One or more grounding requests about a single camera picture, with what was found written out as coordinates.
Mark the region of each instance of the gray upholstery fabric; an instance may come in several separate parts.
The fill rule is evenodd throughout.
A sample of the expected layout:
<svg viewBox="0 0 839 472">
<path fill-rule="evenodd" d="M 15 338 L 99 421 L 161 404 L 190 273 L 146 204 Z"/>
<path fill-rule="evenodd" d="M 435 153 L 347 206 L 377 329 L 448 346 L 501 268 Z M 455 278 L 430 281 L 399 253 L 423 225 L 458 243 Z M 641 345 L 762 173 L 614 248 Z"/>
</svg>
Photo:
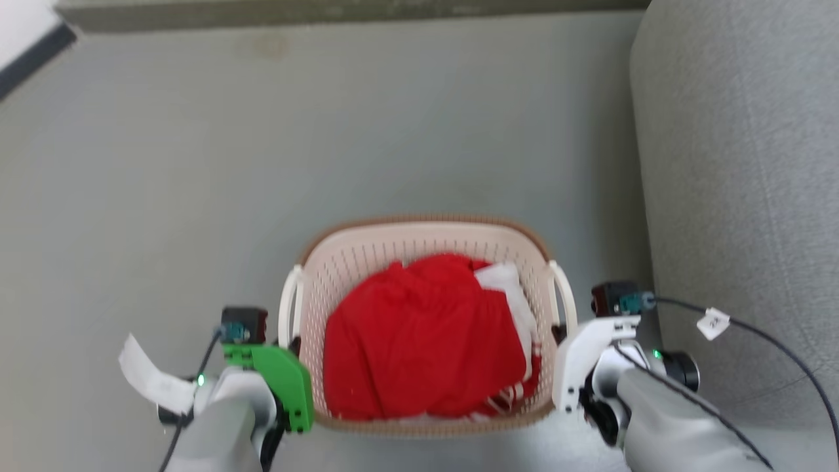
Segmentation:
<svg viewBox="0 0 839 472">
<path fill-rule="evenodd" d="M 765 329 L 839 406 L 839 2 L 654 0 L 631 58 L 657 291 Z M 763 340 L 660 310 L 701 394 L 758 426 L 826 427 Z"/>
</svg>

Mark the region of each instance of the teal connector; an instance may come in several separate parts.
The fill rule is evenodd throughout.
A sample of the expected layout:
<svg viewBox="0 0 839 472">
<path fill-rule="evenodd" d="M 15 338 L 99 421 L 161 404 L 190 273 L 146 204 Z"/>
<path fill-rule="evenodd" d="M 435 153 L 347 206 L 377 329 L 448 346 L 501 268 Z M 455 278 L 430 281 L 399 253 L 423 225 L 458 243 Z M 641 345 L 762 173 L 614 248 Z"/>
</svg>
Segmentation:
<svg viewBox="0 0 839 472">
<path fill-rule="evenodd" d="M 655 308 L 655 294 L 651 291 L 641 291 L 631 295 L 624 295 L 618 303 L 624 315 L 640 315 Z"/>
</svg>

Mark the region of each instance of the black strip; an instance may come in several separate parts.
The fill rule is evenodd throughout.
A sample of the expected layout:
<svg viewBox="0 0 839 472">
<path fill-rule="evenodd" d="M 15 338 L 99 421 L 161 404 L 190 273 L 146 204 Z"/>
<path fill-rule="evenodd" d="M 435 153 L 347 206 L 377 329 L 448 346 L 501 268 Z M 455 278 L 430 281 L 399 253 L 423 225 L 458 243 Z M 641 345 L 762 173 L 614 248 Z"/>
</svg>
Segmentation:
<svg viewBox="0 0 839 472">
<path fill-rule="evenodd" d="M 76 42 L 76 33 L 61 24 L 0 71 L 0 101 L 24 83 L 44 64 Z"/>
</svg>

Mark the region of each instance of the perforated basket wall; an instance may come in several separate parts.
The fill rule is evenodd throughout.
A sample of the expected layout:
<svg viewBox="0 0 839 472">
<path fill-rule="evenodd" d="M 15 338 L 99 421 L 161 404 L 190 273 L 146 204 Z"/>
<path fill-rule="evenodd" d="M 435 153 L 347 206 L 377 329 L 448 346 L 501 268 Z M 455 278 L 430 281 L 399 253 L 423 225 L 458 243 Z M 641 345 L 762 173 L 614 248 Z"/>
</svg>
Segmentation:
<svg viewBox="0 0 839 472">
<path fill-rule="evenodd" d="M 323 394 L 323 345 L 326 320 L 338 303 L 358 283 L 395 260 L 410 263 L 430 254 L 459 253 L 490 262 L 512 261 L 519 268 L 524 294 L 537 318 L 542 346 L 539 388 L 520 412 L 488 422 L 348 422 L 333 417 Z M 523 427 L 553 409 L 551 388 L 555 342 L 550 328 L 559 322 L 550 257 L 538 237 L 517 224 L 490 218 L 450 216 L 405 217 L 370 220 L 334 228 L 304 253 L 297 281 L 296 319 L 280 313 L 280 342 L 298 332 L 300 360 L 309 369 L 315 401 L 315 419 L 333 429 L 388 436 L 439 437 L 486 433 Z M 291 293 L 284 290 L 281 307 L 290 307 Z M 568 320 L 576 327 L 576 315 Z"/>
</svg>

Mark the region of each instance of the white handle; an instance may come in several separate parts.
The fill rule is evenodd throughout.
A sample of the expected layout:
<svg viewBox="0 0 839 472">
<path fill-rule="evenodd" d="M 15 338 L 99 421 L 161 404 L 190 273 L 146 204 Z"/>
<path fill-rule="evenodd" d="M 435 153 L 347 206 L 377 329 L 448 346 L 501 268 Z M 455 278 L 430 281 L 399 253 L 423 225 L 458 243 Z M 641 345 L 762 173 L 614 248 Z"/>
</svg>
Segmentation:
<svg viewBox="0 0 839 472">
<path fill-rule="evenodd" d="M 568 334 L 576 331 L 576 305 L 574 304 L 574 293 L 571 292 L 571 284 L 568 282 L 568 277 L 565 272 L 556 264 L 555 260 L 548 262 L 548 266 L 554 272 L 554 283 L 556 288 L 560 289 L 560 297 L 562 298 L 562 307 L 565 310 L 565 324 L 568 327 Z M 559 313 L 556 313 L 556 322 L 560 323 L 558 318 Z"/>
<path fill-rule="evenodd" d="M 294 298 L 294 313 L 291 312 L 291 299 Z M 283 295 L 279 299 L 277 321 L 277 340 L 282 348 L 289 347 L 291 340 L 300 334 L 300 310 L 303 309 L 303 267 L 294 266 L 283 285 Z"/>
</svg>

